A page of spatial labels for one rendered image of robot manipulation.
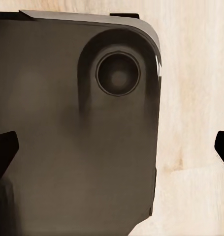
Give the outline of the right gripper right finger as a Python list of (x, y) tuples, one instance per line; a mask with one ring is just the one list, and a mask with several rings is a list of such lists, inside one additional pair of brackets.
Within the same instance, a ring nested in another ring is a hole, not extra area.
[(224, 131), (219, 131), (215, 140), (215, 150), (224, 162)]

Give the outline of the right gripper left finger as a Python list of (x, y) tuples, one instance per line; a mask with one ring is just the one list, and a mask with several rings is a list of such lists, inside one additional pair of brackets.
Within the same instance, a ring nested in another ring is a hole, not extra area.
[(15, 131), (0, 134), (0, 179), (19, 149)]

